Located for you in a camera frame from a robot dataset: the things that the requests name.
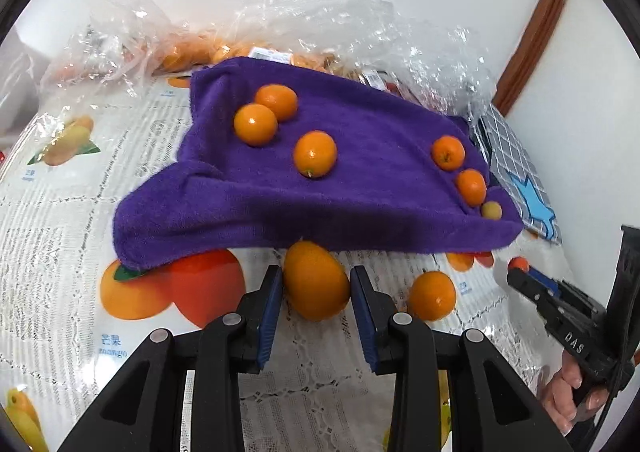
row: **purple towel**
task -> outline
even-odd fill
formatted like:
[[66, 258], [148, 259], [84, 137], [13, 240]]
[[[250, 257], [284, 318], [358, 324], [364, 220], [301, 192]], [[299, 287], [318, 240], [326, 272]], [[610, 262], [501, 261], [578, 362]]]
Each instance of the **purple towel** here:
[[[264, 84], [298, 94], [298, 114], [265, 147], [234, 134], [233, 117]], [[126, 267], [145, 270], [215, 248], [288, 247], [301, 238], [330, 250], [477, 252], [509, 245], [522, 221], [508, 194], [489, 189], [503, 218], [469, 208], [430, 155], [443, 135], [465, 146], [464, 168], [488, 168], [449, 118], [357, 82], [277, 62], [234, 58], [191, 79], [193, 126], [171, 164], [122, 200], [113, 239]], [[338, 146], [330, 174], [293, 165], [314, 129]]]

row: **blue star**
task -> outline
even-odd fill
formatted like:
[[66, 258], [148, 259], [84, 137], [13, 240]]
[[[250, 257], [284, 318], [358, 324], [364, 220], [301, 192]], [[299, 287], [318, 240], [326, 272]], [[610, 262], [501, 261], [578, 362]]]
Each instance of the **blue star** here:
[[524, 199], [527, 209], [529, 209], [529, 217], [542, 222], [546, 229], [545, 239], [552, 239], [556, 234], [556, 229], [551, 221], [556, 218], [556, 213], [542, 201], [529, 175], [527, 175], [524, 182], [516, 175], [511, 174], [511, 172], [509, 177]]

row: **gray checkered cloth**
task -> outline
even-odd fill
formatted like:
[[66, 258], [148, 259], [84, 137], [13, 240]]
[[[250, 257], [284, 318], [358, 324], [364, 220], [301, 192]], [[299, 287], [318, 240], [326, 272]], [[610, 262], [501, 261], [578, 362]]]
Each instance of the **gray checkered cloth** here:
[[494, 105], [488, 107], [472, 133], [492, 174], [518, 208], [524, 225], [560, 244], [560, 228], [536, 168]]

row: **human hand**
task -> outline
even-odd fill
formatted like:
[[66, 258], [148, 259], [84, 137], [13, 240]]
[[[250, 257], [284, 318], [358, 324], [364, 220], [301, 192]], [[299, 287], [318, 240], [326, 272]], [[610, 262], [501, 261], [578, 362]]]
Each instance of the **human hand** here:
[[567, 351], [563, 351], [562, 367], [542, 389], [540, 402], [565, 436], [571, 432], [576, 421], [593, 418], [609, 398], [609, 392], [605, 387], [594, 387], [582, 402], [585, 405], [585, 413], [576, 418], [578, 410], [572, 389], [579, 388], [580, 385], [582, 373], [578, 362]]

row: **white lace tablecloth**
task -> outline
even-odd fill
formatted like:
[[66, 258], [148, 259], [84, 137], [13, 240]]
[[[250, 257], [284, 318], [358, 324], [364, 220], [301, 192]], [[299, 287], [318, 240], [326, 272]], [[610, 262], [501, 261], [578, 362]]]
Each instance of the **white lace tablecloth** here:
[[[82, 86], [76, 90], [83, 93]], [[59, 113], [61, 97], [44, 104]], [[196, 329], [175, 306], [140, 321], [104, 311], [97, 286], [115, 259], [111, 221], [123, 196], [174, 161], [191, 124], [189, 92], [160, 79], [143, 99], [113, 92], [85, 104], [100, 153], [59, 167], [27, 165], [40, 149], [32, 122], [0, 168], [0, 396], [20, 385], [38, 410], [52, 451], [101, 388], [154, 328]], [[233, 250], [247, 290], [284, 251]], [[426, 270], [450, 275], [458, 290], [451, 315], [431, 324], [461, 333], [482, 330], [525, 382], [535, 388], [559, 347], [546, 337], [532, 305], [506, 286], [506, 264], [524, 255], [556, 279], [571, 280], [560, 247], [528, 233], [495, 251], [495, 265], [455, 272], [445, 255], [339, 252], [349, 270], [364, 265], [380, 291], [406, 307], [409, 287]], [[191, 385], [183, 412], [189, 449]], [[379, 451], [389, 426], [394, 377], [374, 376], [364, 361], [351, 305], [321, 323], [282, 305], [271, 360], [258, 376], [241, 375], [244, 441], [249, 452]], [[108, 436], [96, 437], [108, 439]]]

